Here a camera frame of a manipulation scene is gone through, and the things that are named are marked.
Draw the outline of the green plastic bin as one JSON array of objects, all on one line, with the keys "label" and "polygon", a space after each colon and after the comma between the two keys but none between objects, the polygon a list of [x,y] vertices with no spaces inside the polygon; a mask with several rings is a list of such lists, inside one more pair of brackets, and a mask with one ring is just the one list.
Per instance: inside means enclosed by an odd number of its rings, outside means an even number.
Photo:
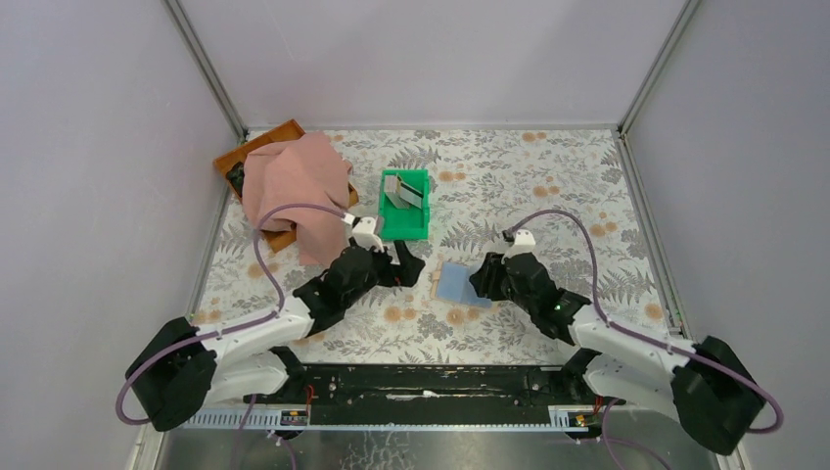
[{"label": "green plastic bin", "polygon": [[[408,205],[406,210],[395,208],[383,192],[384,177],[396,175],[403,181],[421,191],[424,204],[421,209]],[[382,172],[379,216],[382,223],[380,236],[385,241],[404,240],[420,241],[429,237],[431,180],[425,169],[388,168]]]}]

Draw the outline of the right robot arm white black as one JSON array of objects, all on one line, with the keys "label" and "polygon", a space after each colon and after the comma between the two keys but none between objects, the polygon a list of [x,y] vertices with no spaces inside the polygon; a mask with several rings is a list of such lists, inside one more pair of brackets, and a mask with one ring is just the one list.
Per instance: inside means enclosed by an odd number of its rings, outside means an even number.
[{"label": "right robot arm white black", "polygon": [[766,404],[723,340],[660,346],[635,325],[619,331],[588,298],[557,286],[531,253],[489,253],[470,282],[478,297],[515,304],[543,335],[576,347],[566,367],[592,393],[657,411],[711,452],[732,453]]}]

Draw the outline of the beige card holder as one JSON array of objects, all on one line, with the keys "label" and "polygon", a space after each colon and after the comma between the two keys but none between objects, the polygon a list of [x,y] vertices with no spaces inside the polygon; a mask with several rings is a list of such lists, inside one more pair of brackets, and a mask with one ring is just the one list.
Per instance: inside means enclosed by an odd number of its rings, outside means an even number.
[{"label": "beige card holder", "polygon": [[431,297],[463,306],[489,309],[492,301],[479,297],[470,281],[474,268],[455,262],[443,262],[432,273]]}]

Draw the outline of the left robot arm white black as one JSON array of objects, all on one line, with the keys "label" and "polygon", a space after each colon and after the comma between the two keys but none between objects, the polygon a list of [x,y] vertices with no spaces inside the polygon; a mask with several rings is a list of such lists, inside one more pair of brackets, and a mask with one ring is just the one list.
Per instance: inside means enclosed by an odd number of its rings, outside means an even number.
[{"label": "left robot arm white black", "polygon": [[116,396],[118,419],[169,431],[207,404],[279,392],[300,366],[278,349],[336,325],[376,287],[418,282],[425,261],[402,241],[393,246],[350,244],[274,309],[203,327],[184,317],[167,321],[127,368]]}]

